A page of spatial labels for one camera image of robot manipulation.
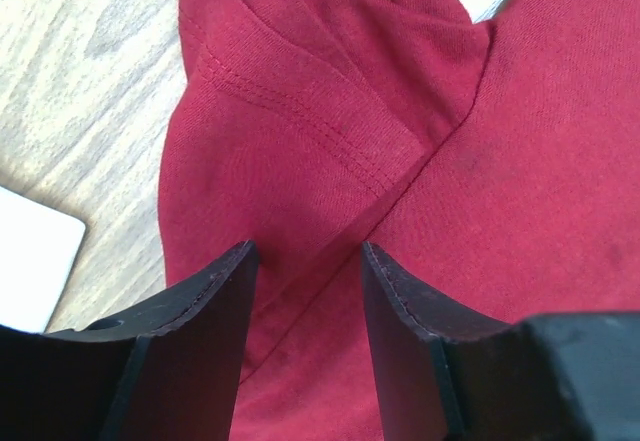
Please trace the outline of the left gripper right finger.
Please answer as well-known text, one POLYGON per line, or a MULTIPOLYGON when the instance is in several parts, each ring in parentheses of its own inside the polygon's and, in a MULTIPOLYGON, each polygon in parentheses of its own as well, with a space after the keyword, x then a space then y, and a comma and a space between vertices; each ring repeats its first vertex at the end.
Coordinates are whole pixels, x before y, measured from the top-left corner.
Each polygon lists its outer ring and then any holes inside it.
POLYGON ((364 311, 388 440, 635 440, 637 312, 508 324, 362 248, 364 311))

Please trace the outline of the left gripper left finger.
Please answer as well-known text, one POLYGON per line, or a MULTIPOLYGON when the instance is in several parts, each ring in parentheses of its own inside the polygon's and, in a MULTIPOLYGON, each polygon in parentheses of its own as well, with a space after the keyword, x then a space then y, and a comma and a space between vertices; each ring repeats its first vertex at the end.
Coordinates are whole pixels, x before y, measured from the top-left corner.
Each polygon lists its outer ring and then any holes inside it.
POLYGON ((81 331, 1 331, 5 440, 225 440, 259 255, 206 268, 81 331))

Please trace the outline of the dark red t shirt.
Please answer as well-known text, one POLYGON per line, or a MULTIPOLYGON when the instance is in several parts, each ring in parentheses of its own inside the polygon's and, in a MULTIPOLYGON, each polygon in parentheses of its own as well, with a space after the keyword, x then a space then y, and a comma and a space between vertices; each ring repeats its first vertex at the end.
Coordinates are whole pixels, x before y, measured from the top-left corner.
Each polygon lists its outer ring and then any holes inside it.
POLYGON ((231 436, 378 440, 380 245, 504 321, 639 304, 639 0, 179 0, 161 163, 175 284, 262 257, 231 436))

